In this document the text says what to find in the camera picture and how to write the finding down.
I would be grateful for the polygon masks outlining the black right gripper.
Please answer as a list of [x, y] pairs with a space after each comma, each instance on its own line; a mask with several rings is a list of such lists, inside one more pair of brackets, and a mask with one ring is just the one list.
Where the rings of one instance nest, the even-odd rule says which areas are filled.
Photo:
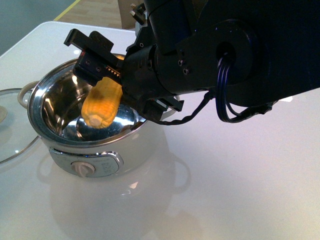
[[182, 27], [142, 27], [124, 61], [111, 53], [114, 44], [97, 31], [86, 36], [74, 28], [64, 44], [81, 50], [73, 69], [77, 77], [93, 87], [104, 77], [121, 83], [121, 101], [144, 119], [160, 123], [182, 110], [178, 95], [190, 92], [177, 50], [189, 36], [190, 30]]

